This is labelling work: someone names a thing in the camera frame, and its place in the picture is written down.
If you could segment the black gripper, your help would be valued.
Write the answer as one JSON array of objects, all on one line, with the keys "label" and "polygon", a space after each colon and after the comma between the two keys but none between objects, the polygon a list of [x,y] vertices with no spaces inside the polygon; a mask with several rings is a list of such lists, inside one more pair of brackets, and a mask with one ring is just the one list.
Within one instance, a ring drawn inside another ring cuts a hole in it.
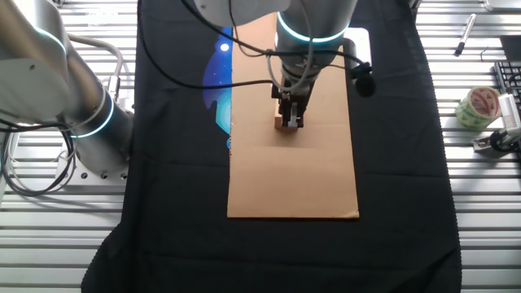
[{"label": "black gripper", "polygon": [[312,92],[312,86],[304,88],[297,88],[293,91],[282,91],[275,84],[271,85],[271,98],[278,100],[278,113],[281,116],[280,125],[287,127],[288,122],[291,118],[291,127],[294,129],[302,128],[304,126],[303,116],[300,113],[299,105],[307,106],[309,104],[310,95]]}]

